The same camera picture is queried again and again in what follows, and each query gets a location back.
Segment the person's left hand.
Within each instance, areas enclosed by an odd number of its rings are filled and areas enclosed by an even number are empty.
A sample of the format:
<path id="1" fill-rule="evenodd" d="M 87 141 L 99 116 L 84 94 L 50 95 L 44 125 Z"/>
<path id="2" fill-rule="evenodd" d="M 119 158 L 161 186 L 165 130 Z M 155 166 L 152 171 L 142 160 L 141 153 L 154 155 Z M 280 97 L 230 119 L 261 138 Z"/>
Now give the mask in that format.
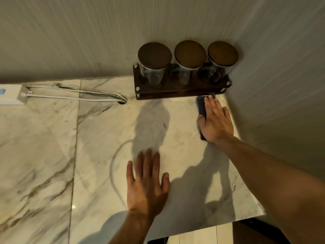
<path id="1" fill-rule="evenodd" d="M 138 209 L 157 216 L 162 212 L 169 193 L 164 194 L 160 186 L 160 153 L 152 154 L 152 176 L 149 179 L 143 179 L 144 155 L 145 152 L 140 151 L 136 157 L 133 169 L 135 182 L 127 186 L 127 207 L 128 210 Z"/>

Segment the person's right hand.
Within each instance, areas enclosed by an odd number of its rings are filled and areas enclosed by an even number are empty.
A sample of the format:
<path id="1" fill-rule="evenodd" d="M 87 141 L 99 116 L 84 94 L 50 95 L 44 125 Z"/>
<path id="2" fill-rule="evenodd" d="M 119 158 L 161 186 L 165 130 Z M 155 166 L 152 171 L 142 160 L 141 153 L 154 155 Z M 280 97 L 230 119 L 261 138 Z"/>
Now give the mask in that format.
<path id="1" fill-rule="evenodd" d="M 224 116 L 223 107 L 219 102 L 219 115 L 214 115 L 210 105 L 210 95 L 205 98 L 206 123 L 203 135 L 205 139 L 217 144 L 222 139 L 234 137 L 233 123 L 229 123 Z"/>

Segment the person's right forearm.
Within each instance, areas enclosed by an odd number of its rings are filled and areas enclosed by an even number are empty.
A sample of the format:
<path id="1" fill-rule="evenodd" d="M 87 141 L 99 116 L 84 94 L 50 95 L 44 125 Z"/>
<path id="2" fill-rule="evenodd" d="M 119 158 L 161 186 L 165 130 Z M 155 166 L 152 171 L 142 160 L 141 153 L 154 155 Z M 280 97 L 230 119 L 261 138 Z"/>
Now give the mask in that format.
<path id="1" fill-rule="evenodd" d="M 325 244 L 325 183 L 234 136 L 206 138 L 235 165 L 291 244 Z"/>

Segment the person's left forearm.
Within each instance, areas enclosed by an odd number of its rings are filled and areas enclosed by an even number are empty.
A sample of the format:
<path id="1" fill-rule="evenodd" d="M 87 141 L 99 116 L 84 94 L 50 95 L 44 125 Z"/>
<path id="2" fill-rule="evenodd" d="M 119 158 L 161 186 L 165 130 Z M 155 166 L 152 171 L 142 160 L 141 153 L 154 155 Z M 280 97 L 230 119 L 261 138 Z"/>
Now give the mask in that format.
<path id="1" fill-rule="evenodd" d="M 138 209 L 129 210 L 125 221 L 108 244 L 144 244 L 156 215 Z"/>

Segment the dark wooden jar rack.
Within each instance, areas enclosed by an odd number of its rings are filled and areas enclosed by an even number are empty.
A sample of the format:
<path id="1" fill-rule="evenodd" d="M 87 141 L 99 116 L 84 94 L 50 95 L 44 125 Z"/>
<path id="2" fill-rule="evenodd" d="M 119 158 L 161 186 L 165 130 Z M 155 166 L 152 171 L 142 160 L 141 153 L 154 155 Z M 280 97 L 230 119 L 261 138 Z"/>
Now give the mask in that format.
<path id="1" fill-rule="evenodd" d="M 205 96 L 208 94 L 223 94 L 232 86 L 232 81 L 226 74 L 223 78 L 209 78 L 208 70 L 199 69 L 194 76 L 190 76 L 187 84 L 182 84 L 181 77 L 177 73 L 172 73 L 175 64 L 170 64 L 163 70 L 161 82 L 153 85 L 148 78 L 140 73 L 140 65 L 133 65 L 133 76 L 135 94 L 137 100 L 149 100 L 159 98 L 178 98 Z"/>

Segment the glass jar with wooden lid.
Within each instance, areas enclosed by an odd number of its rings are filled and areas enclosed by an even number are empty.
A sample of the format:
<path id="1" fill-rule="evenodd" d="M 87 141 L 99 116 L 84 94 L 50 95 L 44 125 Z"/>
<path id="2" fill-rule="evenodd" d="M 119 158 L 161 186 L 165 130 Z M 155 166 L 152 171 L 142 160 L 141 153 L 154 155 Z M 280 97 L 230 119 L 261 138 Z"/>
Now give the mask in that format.
<path id="1" fill-rule="evenodd" d="M 138 51 L 140 73 L 151 85 L 157 86 L 172 60 L 170 49 L 159 42 L 142 45 Z"/>
<path id="2" fill-rule="evenodd" d="M 217 82 L 226 75 L 226 69 L 232 67 L 237 63 L 239 53 L 237 49 L 225 42 L 215 41 L 208 47 L 209 80 Z"/>
<path id="3" fill-rule="evenodd" d="M 188 85 L 204 65 L 207 57 L 205 48 L 193 40 L 183 40 L 174 49 L 175 62 L 172 76 L 181 85 Z"/>

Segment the dark brown furniture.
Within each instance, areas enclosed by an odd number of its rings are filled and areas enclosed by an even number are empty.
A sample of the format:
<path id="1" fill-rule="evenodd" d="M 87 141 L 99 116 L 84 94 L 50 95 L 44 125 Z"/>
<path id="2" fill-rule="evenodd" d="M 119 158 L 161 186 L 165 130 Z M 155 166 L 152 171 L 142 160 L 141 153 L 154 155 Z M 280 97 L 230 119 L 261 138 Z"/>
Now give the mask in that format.
<path id="1" fill-rule="evenodd" d="M 232 223 L 234 244 L 291 244 L 282 231 L 256 218 Z"/>

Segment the white power box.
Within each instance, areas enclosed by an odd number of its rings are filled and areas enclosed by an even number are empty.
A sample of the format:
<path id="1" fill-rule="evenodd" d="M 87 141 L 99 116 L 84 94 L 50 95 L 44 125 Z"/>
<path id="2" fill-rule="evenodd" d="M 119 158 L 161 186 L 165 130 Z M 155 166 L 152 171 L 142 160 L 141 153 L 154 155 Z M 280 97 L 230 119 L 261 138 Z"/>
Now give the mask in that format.
<path id="1" fill-rule="evenodd" d="M 0 84 L 0 105 L 25 105 L 29 92 L 23 85 Z"/>

